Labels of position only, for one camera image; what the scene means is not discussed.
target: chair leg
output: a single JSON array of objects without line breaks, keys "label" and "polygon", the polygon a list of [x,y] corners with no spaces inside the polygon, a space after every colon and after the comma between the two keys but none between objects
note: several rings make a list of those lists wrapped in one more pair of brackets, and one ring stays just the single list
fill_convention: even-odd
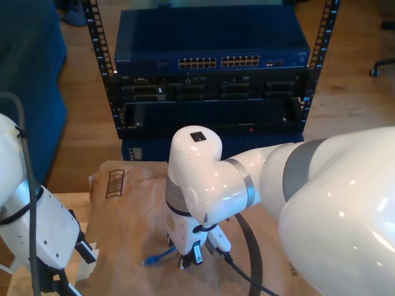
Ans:
[{"label": "chair leg", "polygon": [[385,59],[385,60],[378,60],[374,67],[370,70],[370,76],[372,77],[377,77],[380,75],[380,71],[377,69],[379,66],[384,66],[384,65],[391,65],[395,64],[395,57],[391,59]]},{"label": "chair leg", "polygon": [[380,28],[382,30],[395,30],[395,21],[381,22]]}]

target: blue couch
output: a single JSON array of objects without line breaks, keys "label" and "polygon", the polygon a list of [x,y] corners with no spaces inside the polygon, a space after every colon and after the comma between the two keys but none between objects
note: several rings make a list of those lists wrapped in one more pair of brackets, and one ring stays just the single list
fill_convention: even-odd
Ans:
[{"label": "blue couch", "polygon": [[[0,90],[19,96],[37,181],[44,183],[66,119],[57,77],[66,56],[59,18],[51,0],[0,1]],[[0,112],[18,122],[15,107]]]}]

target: blue equipment box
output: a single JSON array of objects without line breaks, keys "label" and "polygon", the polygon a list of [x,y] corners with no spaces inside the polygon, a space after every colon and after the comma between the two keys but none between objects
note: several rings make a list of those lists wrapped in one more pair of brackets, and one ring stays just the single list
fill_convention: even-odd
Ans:
[{"label": "blue equipment box", "polygon": [[310,49],[292,6],[124,10],[118,75],[306,67]]}]

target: brown paper bag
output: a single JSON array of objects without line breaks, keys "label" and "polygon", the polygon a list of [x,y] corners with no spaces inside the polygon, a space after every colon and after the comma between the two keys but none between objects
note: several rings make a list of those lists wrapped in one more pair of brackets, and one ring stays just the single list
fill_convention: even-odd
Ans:
[{"label": "brown paper bag", "polygon": [[[148,256],[168,249],[166,175],[165,162],[108,161],[101,165],[91,179],[93,203],[86,232],[89,242],[97,242],[99,258],[91,276],[77,282],[77,289],[84,296],[260,295],[222,257],[211,255],[205,247],[203,264],[186,270],[178,268],[176,252],[159,266],[141,266]],[[290,265],[277,222],[264,208],[256,205],[241,215],[256,237],[262,262],[253,251],[250,260],[241,225],[231,217],[220,226],[232,244],[235,263],[248,275],[251,267],[254,276],[263,268],[262,284],[278,295],[319,295]]]}]

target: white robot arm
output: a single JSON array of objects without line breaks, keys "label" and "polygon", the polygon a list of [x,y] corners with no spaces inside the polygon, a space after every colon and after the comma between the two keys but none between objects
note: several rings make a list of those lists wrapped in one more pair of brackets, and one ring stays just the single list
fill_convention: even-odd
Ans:
[{"label": "white robot arm", "polygon": [[[380,128],[220,161],[213,131],[183,128],[168,166],[169,236],[187,255],[218,222],[260,202],[291,263],[323,295],[393,295],[394,139],[395,128]],[[230,250],[226,239],[211,243]]]},{"label": "white robot arm", "polygon": [[[13,266],[23,265],[30,270],[30,190],[21,134],[16,127],[11,119],[0,114],[0,236],[15,255]],[[96,261],[96,255],[85,241],[73,211],[68,211],[43,186],[33,187],[37,200],[36,256],[42,272],[38,276],[41,291],[80,295],[68,282],[64,268],[74,249],[87,263]],[[15,271],[3,265],[0,268]],[[60,281],[53,280],[56,274]]]}]

